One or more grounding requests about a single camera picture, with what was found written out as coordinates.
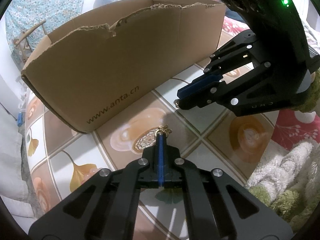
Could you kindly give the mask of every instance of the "metal screw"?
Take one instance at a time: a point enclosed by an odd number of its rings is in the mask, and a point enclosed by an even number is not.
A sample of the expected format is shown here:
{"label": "metal screw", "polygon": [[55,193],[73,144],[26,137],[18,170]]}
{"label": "metal screw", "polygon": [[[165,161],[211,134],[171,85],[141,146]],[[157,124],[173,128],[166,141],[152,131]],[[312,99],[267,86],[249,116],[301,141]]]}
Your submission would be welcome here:
{"label": "metal screw", "polygon": [[221,169],[213,169],[212,174],[216,177],[221,177],[223,175],[223,171]]}
{"label": "metal screw", "polygon": [[177,164],[177,165],[182,165],[184,163],[184,159],[182,158],[176,158],[174,160],[174,163]]}
{"label": "metal screw", "polygon": [[239,102],[238,98],[232,98],[230,103],[231,103],[233,106],[235,106],[236,104],[238,104],[238,102]]}
{"label": "metal screw", "polygon": [[217,92],[217,88],[211,88],[211,89],[210,89],[210,93],[213,94],[213,93],[215,93],[215,92]]}
{"label": "metal screw", "polygon": [[179,99],[175,99],[173,103],[176,106],[176,108],[179,108]]}
{"label": "metal screw", "polygon": [[108,176],[110,174],[110,172],[111,171],[109,169],[102,169],[102,170],[99,171],[99,175],[101,177],[106,177],[106,176]]}
{"label": "metal screw", "polygon": [[147,160],[146,158],[140,158],[140,159],[138,160],[138,163],[139,163],[140,165],[146,165],[146,164],[148,164],[148,160]]}

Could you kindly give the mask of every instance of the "torn cardboard edge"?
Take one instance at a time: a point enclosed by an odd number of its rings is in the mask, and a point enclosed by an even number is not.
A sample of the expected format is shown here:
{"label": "torn cardboard edge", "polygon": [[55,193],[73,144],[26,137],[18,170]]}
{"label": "torn cardboard edge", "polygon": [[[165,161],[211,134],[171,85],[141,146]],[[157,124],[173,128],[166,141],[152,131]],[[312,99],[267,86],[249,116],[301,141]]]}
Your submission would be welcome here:
{"label": "torn cardboard edge", "polygon": [[[71,125],[69,122],[67,122],[59,113],[57,113],[57,111],[55,111],[55,109],[53,109],[53,107],[44,99],[44,97],[42,97],[40,95],[40,93],[36,90],[36,88],[32,85],[32,83],[29,81],[28,77],[27,77],[27,70],[26,68],[36,59],[38,59],[39,57],[45,57],[46,56],[46,52],[52,48],[53,46],[55,46],[57,43],[61,42],[63,39],[65,39],[66,37],[69,37],[70,35],[76,33],[76,32],[83,32],[83,31],[91,31],[91,30],[99,30],[101,29],[101,31],[106,31],[105,33],[107,33],[107,39],[111,38],[111,37],[115,37],[116,36],[116,32],[118,28],[121,28],[122,26],[125,26],[127,23],[130,23],[131,20],[133,20],[136,16],[138,16],[139,14],[149,11],[149,10],[157,10],[157,9],[169,9],[169,8],[179,8],[181,11],[184,8],[189,8],[189,7],[195,7],[195,6],[205,6],[205,8],[210,8],[210,7],[214,7],[216,5],[219,6],[223,6],[223,4],[205,4],[205,3],[194,3],[192,5],[186,5],[186,6],[181,6],[181,5],[163,5],[163,4],[156,4],[156,5],[152,5],[150,7],[147,8],[142,8],[139,9],[133,13],[131,13],[130,15],[123,17],[121,19],[119,19],[118,21],[116,21],[111,27],[108,24],[101,24],[101,25],[92,25],[92,26],[81,26],[79,28],[76,28],[75,30],[71,31],[70,33],[68,33],[67,35],[65,35],[64,37],[62,37],[61,39],[59,39],[58,41],[54,42],[53,44],[50,44],[50,46],[48,46],[46,49],[42,49],[38,47],[36,49],[38,49],[38,51],[40,51],[40,53],[38,55],[36,55],[35,57],[31,58],[30,61],[28,61],[28,64],[25,65],[24,69],[22,70],[22,77],[23,80],[26,82],[26,84],[31,88],[31,90],[33,90],[33,92],[35,93],[35,95],[44,103],[44,105],[50,109],[56,116],[58,116],[59,119],[61,119],[65,124],[67,124],[71,129],[79,132],[79,133],[87,133],[87,131],[81,131],[77,128],[75,128],[73,125]],[[48,37],[44,37],[41,43],[44,43],[45,45],[48,45],[50,39]],[[117,113],[119,113],[120,111],[122,111],[124,108],[121,108],[120,110],[118,110],[118,112],[116,112],[114,115],[116,115]]]}

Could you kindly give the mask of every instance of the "gold butterfly jewelry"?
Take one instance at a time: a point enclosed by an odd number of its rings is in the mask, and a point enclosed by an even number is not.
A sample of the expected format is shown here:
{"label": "gold butterfly jewelry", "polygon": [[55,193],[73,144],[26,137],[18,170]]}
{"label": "gold butterfly jewelry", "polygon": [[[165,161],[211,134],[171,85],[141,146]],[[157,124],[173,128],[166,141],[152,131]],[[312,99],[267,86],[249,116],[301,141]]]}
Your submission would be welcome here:
{"label": "gold butterfly jewelry", "polygon": [[159,128],[155,132],[155,137],[157,137],[157,133],[164,133],[166,137],[169,136],[169,133],[172,133],[172,130],[168,128],[168,125],[159,125]]}

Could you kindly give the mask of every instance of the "brown cardboard box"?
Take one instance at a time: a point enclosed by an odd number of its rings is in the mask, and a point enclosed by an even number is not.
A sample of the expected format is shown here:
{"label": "brown cardboard box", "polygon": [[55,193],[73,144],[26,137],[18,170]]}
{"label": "brown cardboard box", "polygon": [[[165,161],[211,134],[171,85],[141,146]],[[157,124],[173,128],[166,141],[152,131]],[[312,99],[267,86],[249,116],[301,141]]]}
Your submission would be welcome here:
{"label": "brown cardboard box", "polygon": [[218,45],[225,5],[121,0],[45,36],[22,78],[72,129],[95,130]]}

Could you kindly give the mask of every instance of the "yellow ginkgo leaf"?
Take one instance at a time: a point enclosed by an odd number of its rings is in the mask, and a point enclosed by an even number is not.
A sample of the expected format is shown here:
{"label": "yellow ginkgo leaf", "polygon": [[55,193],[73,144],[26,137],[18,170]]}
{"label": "yellow ginkgo leaf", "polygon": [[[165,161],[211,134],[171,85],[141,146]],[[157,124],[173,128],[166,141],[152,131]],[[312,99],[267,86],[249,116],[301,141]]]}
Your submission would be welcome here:
{"label": "yellow ginkgo leaf", "polygon": [[29,157],[31,157],[35,153],[38,145],[39,145],[39,140],[37,140],[37,139],[30,140],[29,149],[28,149],[28,156]]}
{"label": "yellow ginkgo leaf", "polygon": [[74,192],[78,187],[80,187],[81,182],[84,179],[84,176],[90,173],[91,169],[97,169],[95,164],[85,164],[78,166],[73,163],[73,175],[70,182],[70,191]]}

